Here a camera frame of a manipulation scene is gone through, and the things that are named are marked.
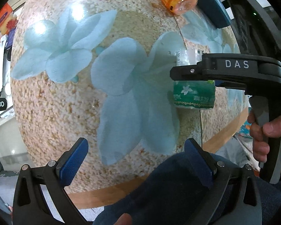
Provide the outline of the person's right hand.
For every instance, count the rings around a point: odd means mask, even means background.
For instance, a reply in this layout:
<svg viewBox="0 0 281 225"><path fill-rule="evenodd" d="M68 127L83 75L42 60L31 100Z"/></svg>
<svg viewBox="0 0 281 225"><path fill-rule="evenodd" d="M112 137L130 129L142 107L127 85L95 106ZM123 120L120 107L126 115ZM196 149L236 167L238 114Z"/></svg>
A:
<svg viewBox="0 0 281 225"><path fill-rule="evenodd" d="M270 146L266 139L281 137L281 116L261 127L257 124L254 112L251 110L247 121L251 124L250 136L253 138L253 156L257 161L265 163L270 152Z"/></svg>

